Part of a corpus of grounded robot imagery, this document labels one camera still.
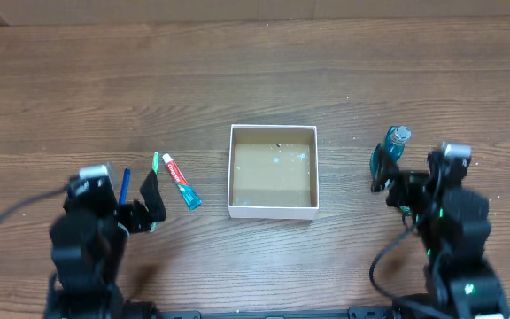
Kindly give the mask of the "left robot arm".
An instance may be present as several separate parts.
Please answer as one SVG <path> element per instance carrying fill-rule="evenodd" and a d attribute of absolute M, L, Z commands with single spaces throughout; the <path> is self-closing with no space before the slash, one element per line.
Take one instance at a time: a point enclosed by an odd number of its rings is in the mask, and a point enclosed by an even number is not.
<path fill-rule="evenodd" d="M 156 318 L 151 302 L 125 300 L 116 278 L 132 234 L 150 232 L 166 219 L 151 170 L 140 187 L 143 201 L 121 204 L 108 171 L 86 167 L 66 186 L 65 214 L 50 227 L 50 277 L 45 318 Z"/>

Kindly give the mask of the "red Colgate toothpaste tube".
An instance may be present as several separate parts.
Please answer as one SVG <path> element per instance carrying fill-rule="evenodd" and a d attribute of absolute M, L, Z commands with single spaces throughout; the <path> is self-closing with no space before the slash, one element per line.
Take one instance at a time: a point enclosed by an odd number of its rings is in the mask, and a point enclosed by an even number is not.
<path fill-rule="evenodd" d="M 165 163 L 168 173 L 172 177 L 173 181 L 176 184 L 179 192 L 182 195 L 183 200 L 185 201 L 189 210 L 194 210 L 202 205 L 202 200 L 199 196 L 194 192 L 194 190 L 189 185 L 188 181 L 183 176 L 181 170 L 177 166 L 176 162 L 173 158 L 165 153 L 162 156 L 162 160 Z"/>

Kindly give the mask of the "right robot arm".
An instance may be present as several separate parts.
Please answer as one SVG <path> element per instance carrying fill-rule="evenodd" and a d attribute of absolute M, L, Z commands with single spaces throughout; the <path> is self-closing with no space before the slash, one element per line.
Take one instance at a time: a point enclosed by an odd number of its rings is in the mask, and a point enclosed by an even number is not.
<path fill-rule="evenodd" d="M 429 259 L 423 294 L 397 297 L 374 286 L 392 301 L 389 318 L 510 318 L 501 282 L 484 256 L 489 200 L 462 185 L 471 159 L 470 146 L 443 144 L 429 153 L 429 170 L 412 171 L 378 150 L 371 190 L 387 191 L 388 206 L 409 209 L 412 221 L 400 238 L 417 233 Z"/>

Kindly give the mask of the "blue mouthwash bottle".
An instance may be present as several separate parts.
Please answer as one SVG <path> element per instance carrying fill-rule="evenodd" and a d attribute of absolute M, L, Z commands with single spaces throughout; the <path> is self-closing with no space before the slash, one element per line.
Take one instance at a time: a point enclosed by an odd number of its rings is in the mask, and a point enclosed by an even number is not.
<path fill-rule="evenodd" d="M 397 162 L 402 156 L 406 142 L 410 139 L 412 131 L 407 126 L 391 126 L 386 133 L 385 138 L 375 147 L 370 161 L 370 172 L 373 177 L 376 177 L 379 163 L 378 152 L 384 149 L 390 158 Z"/>

